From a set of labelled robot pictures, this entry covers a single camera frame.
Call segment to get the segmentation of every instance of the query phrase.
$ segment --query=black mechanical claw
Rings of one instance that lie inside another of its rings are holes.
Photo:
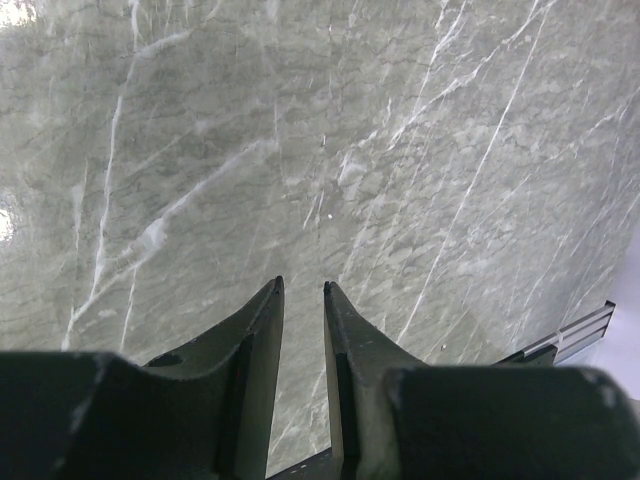
[[[551,341],[514,366],[427,367],[336,283],[324,295],[332,448],[272,479],[640,473],[624,394],[598,371],[544,367]],[[0,478],[264,479],[283,314],[278,277],[145,367],[112,353],[0,354]]]

